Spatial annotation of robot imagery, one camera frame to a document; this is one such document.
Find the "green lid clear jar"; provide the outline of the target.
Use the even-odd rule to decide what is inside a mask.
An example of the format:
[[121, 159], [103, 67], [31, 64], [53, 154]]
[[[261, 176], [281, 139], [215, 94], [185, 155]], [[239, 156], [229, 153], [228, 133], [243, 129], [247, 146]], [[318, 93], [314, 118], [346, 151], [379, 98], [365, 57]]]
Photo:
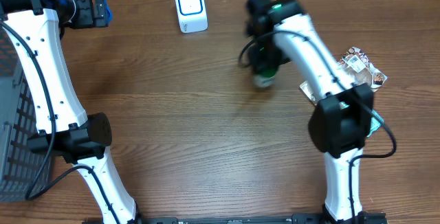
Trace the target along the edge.
[[254, 85], [259, 88], [270, 87], [274, 82], [277, 71], [277, 69], [263, 69], [257, 74], [254, 74]]

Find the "beige plastic pouch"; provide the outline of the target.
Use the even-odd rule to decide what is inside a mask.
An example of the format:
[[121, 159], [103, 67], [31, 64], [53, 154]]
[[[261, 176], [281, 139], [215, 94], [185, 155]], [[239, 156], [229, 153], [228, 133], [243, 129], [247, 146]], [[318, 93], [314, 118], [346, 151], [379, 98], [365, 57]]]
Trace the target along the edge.
[[388, 79], [358, 47], [350, 47], [339, 60], [329, 65], [345, 89], [367, 84], [376, 92]]

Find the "teal snack packet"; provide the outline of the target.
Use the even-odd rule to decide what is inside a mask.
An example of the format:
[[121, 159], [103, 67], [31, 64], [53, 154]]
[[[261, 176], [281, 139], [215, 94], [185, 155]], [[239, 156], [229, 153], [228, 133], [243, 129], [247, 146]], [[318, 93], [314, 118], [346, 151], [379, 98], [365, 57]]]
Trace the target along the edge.
[[371, 118], [370, 133], [367, 135], [367, 137], [370, 137], [375, 131], [377, 131], [384, 122], [384, 119], [376, 110], [373, 109], [372, 114], [373, 116]]

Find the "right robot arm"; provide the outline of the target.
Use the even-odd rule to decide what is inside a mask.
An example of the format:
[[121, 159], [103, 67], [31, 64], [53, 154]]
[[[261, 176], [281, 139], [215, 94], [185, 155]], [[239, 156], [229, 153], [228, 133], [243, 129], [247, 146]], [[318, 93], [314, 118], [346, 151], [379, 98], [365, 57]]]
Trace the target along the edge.
[[316, 101], [308, 123], [315, 147], [324, 155], [327, 195], [323, 223], [365, 223], [359, 200], [358, 162], [371, 129], [373, 92], [357, 85], [319, 37], [297, 0], [248, 0], [243, 48], [257, 87], [270, 86], [290, 61], [306, 79]]

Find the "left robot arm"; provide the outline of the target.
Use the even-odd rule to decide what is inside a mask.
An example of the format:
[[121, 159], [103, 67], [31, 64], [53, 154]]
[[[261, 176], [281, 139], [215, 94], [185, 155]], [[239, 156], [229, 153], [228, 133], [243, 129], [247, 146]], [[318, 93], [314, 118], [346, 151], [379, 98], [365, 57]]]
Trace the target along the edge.
[[74, 90], [61, 40], [66, 28], [107, 27], [107, 0], [1, 0], [1, 27], [18, 54], [33, 99], [33, 153], [62, 157], [78, 172], [100, 208], [103, 223], [140, 223], [111, 157], [112, 133], [104, 113], [88, 114]]

